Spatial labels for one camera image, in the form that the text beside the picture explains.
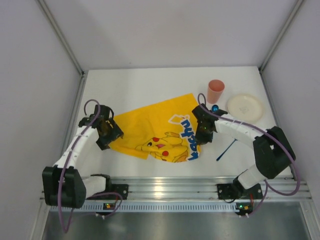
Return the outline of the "orange plastic cup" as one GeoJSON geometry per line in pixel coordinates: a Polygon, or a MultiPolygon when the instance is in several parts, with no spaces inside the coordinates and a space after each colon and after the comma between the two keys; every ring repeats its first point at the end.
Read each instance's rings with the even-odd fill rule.
{"type": "Polygon", "coordinates": [[[219,79],[213,79],[208,83],[207,87],[207,98],[206,100],[210,104],[215,104],[223,91],[225,90],[225,84],[219,79]]]}

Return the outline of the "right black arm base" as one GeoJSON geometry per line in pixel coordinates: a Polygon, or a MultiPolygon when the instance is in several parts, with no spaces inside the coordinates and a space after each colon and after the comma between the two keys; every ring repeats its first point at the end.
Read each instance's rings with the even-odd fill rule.
{"type": "Polygon", "coordinates": [[[249,189],[236,188],[232,183],[219,183],[216,185],[219,200],[231,202],[235,200],[261,200],[263,191],[258,183],[249,189]]]}

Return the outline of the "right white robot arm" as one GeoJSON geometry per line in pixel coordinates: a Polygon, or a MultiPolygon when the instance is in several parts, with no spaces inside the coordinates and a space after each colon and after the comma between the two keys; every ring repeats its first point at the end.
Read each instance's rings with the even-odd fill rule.
{"type": "Polygon", "coordinates": [[[261,129],[250,123],[224,117],[227,112],[211,112],[200,104],[192,110],[197,120],[197,145],[212,142],[213,133],[231,136],[253,150],[254,164],[238,175],[231,184],[233,198],[243,197],[264,180],[274,179],[296,160],[289,141],[280,127],[261,129]]]}

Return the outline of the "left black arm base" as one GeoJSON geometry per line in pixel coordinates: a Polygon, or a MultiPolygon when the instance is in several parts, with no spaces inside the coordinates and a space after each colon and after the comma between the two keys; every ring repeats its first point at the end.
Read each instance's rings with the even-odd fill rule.
{"type": "MultiPolygon", "coordinates": [[[[118,193],[122,196],[123,200],[126,200],[128,198],[129,194],[129,185],[128,184],[112,184],[109,186],[106,190],[107,193],[118,193]]],[[[114,194],[110,194],[105,197],[107,200],[116,200],[120,199],[118,196],[114,194]]]]}

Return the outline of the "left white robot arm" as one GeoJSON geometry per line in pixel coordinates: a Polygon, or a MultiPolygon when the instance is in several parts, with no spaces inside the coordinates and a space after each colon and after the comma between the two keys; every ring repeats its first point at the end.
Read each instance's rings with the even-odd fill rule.
{"type": "Polygon", "coordinates": [[[108,175],[100,173],[102,153],[124,133],[114,120],[114,111],[96,105],[83,117],[60,159],[42,171],[45,203],[79,209],[88,198],[97,198],[113,189],[108,175]]]}

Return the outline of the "yellow Pikachu cloth placemat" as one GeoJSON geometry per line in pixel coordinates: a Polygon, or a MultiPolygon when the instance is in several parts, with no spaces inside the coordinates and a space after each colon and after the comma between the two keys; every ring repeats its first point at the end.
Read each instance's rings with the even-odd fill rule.
{"type": "Polygon", "coordinates": [[[117,115],[123,131],[109,146],[112,150],[146,160],[153,157],[168,163],[196,160],[201,152],[196,143],[197,119],[192,110],[198,103],[185,94],[117,115]]]}

